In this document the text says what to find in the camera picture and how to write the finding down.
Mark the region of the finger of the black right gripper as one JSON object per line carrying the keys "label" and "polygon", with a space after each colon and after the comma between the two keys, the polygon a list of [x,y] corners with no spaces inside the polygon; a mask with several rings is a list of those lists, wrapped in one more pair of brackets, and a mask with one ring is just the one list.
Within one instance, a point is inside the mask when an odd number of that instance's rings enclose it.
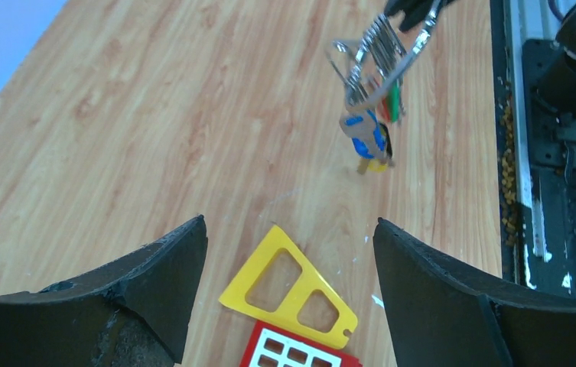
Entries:
{"label": "finger of the black right gripper", "polygon": [[422,23],[432,11],[438,18],[442,10],[454,3],[454,0],[388,0],[383,7],[383,14],[387,18],[403,13],[404,18],[399,24],[400,31],[410,31]]}

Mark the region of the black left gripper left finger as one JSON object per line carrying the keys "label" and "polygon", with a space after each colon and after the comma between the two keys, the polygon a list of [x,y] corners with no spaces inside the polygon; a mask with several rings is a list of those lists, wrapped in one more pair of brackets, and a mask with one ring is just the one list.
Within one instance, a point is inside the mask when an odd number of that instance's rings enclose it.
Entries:
{"label": "black left gripper left finger", "polygon": [[0,296],[0,366],[181,362],[207,255],[202,216],[42,291]]}

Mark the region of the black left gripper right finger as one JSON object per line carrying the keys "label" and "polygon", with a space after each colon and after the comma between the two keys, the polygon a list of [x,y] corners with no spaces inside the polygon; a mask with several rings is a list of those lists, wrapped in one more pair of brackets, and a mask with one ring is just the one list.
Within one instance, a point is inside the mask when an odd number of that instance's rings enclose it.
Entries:
{"label": "black left gripper right finger", "polygon": [[386,219],[373,235],[400,366],[576,366],[576,300],[531,290]]}

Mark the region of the large metal keyring with tags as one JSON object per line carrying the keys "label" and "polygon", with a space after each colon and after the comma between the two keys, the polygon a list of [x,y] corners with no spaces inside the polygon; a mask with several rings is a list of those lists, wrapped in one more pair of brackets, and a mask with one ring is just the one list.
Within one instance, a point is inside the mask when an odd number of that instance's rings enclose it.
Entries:
{"label": "large metal keyring with tags", "polygon": [[375,112],[386,138],[387,160],[368,160],[357,154],[360,158],[359,174],[383,172],[394,166],[389,133],[391,126],[399,124],[405,116],[402,100],[404,75],[430,41],[438,18],[431,11],[411,47],[406,47],[391,25],[391,18],[387,18],[382,10],[360,38],[334,39],[325,50],[328,60],[333,59],[332,51],[344,58],[344,70],[334,62],[330,64],[343,84],[345,113],[342,116],[370,109]]}

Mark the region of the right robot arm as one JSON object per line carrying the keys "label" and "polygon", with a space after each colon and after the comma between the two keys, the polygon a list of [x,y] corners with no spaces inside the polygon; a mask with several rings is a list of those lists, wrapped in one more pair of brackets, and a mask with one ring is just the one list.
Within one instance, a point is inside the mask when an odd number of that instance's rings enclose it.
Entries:
{"label": "right robot arm", "polygon": [[514,1],[519,15],[511,15],[510,26],[515,60],[520,62],[522,76],[516,82],[517,93],[525,103],[526,116],[539,110],[554,117],[576,119],[576,2],[560,18],[560,26],[551,40],[523,37],[523,31],[540,26],[539,13],[529,1]]}

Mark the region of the blue tagged key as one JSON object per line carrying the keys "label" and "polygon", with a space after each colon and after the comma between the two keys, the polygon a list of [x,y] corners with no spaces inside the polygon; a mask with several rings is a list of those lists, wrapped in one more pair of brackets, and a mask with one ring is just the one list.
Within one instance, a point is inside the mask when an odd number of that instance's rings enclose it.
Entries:
{"label": "blue tagged key", "polygon": [[361,158],[387,160],[386,138],[381,132],[375,112],[367,109],[357,114],[343,115],[339,125]]}

